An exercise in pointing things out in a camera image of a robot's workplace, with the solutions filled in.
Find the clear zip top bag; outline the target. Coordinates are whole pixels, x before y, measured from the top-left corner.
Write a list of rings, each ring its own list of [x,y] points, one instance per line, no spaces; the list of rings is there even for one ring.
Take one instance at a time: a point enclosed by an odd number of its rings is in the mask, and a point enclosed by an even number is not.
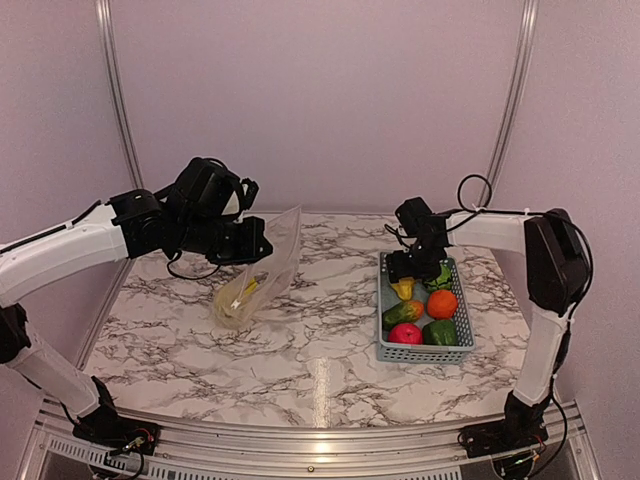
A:
[[[265,236],[274,247],[273,253],[249,265],[239,276],[230,281],[245,285],[251,277],[255,277],[259,283],[247,308],[250,314],[249,321],[256,312],[265,308],[276,297],[286,293],[293,282],[300,261],[301,224],[300,205],[268,219]]]

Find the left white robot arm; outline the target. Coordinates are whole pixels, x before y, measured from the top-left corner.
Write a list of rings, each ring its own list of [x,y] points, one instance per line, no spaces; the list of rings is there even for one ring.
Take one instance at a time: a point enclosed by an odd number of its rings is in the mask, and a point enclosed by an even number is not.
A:
[[[167,192],[134,190],[96,202],[74,220],[1,249],[1,362],[66,408],[80,438],[124,444],[152,428],[120,416],[106,385],[67,361],[27,320],[23,297],[96,265],[160,250],[169,260],[184,252],[211,264],[247,265],[269,256],[265,222],[230,213],[227,201],[172,202]]]

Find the yellow toy banana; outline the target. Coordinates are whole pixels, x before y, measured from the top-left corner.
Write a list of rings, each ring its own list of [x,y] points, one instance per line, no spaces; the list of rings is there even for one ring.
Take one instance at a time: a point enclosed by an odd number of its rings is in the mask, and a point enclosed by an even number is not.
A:
[[[245,285],[230,282],[214,298],[212,316],[216,324],[226,329],[240,329],[249,322],[248,305],[259,283],[251,277]]]

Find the yellow toy lemon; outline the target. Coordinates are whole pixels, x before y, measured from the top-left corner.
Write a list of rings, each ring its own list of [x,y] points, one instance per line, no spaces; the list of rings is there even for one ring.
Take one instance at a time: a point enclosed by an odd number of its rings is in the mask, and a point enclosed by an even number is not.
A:
[[[391,283],[390,286],[401,301],[411,301],[415,283],[416,281],[413,278],[405,277],[399,279],[396,283]]]

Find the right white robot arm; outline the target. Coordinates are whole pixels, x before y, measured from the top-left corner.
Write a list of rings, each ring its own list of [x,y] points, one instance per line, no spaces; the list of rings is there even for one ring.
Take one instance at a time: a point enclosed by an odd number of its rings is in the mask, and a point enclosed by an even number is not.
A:
[[[454,209],[433,212],[416,197],[395,211],[399,240],[412,243],[389,254],[393,280],[432,280],[453,246],[515,252],[526,263],[533,321],[524,361],[509,392],[504,417],[461,429],[468,457],[501,454],[547,438],[543,415],[570,342],[570,323],[593,277],[593,260],[582,231],[563,209],[547,212]]]

